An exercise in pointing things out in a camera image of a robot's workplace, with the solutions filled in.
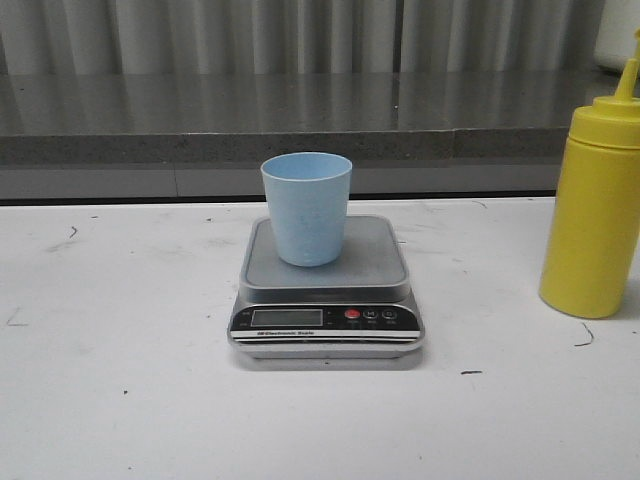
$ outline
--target white tabletop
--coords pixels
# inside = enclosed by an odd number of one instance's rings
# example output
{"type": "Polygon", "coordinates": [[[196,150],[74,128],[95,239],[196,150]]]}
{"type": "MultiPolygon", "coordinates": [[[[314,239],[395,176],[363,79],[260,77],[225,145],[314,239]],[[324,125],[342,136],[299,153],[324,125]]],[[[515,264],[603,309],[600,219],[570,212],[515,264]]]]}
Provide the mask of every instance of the white tabletop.
{"type": "Polygon", "coordinates": [[[264,204],[1,208],[0,479],[640,478],[638,256],[583,321],[537,296],[553,199],[349,208],[411,271],[428,338],[395,367],[233,352],[264,204]]]}

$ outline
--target corrugated wall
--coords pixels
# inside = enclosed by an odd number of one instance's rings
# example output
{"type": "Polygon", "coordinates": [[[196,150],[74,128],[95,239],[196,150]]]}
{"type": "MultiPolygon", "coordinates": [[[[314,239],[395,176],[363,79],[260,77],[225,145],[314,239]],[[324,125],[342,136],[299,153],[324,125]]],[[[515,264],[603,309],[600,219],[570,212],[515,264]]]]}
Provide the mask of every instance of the corrugated wall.
{"type": "Polygon", "coordinates": [[[603,0],[0,0],[0,73],[556,70],[603,0]]]}

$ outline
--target cup rim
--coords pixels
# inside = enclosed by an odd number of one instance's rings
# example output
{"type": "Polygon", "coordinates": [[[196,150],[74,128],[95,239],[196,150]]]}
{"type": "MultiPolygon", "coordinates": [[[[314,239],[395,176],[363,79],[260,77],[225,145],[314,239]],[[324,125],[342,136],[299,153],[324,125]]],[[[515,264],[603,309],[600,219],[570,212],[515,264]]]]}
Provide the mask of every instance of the cup rim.
{"type": "Polygon", "coordinates": [[[338,155],[337,153],[328,153],[328,152],[291,152],[291,153],[283,153],[282,155],[276,155],[275,157],[271,157],[268,160],[265,160],[262,165],[260,166],[260,171],[262,172],[262,174],[266,177],[269,178],[273,178],[276,180],[285,180],[287,182],[317,182],[317,181],[321,181],[321,180],[330,180],[332,178],[339,178],[342,177],[344,175],[347,175],[348,173],[350,173],[353,170],[353,163],[351,162],[351,160],[349,160],[347,157],[344,157],[342,155],[338,155]],[[280,160],[284,157],[292,157],[292,156],[296,156],[296,155],[308,155],[308,154],[312,154],[314,156],[323,156],[323,157],[334,157],[334,158],[339,158],[341,160],[345,161],[345,169],[344,171],[337,173],[335,175],[327,175],[324,177],[314,177],[314,178],[289,178],[289,177],[281,177],[278,175],[273,175],[269,172],[265,171],[265,166],[267,166],[268,163],[275,161],[275,160],[280,160]]]}

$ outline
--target cup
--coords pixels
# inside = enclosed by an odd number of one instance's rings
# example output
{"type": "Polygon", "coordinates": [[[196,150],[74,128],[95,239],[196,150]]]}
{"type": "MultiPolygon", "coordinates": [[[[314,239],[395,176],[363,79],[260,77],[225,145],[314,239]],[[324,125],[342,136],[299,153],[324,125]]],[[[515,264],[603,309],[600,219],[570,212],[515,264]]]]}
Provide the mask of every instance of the cup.
{"type": "Polygon", "coordinates": [[[331,153],[273,157],[260,169],[278,256],[316,267],[340,256],[351,162],[331,153]]]}

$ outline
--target digital kitchen scale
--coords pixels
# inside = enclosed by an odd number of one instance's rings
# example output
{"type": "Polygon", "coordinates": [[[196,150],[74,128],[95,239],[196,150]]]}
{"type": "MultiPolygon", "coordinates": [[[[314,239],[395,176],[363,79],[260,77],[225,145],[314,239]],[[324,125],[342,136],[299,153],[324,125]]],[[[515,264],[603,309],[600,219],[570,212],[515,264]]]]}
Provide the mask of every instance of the digital kitchen scale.
{"type": "Polygon", "coordinates": [[[395,358],[424,340],[393,228],[371,215],[348,216],[340,257],[319,267],[281,260],[256,221],[227,333],[254,358],[395,358]]]}

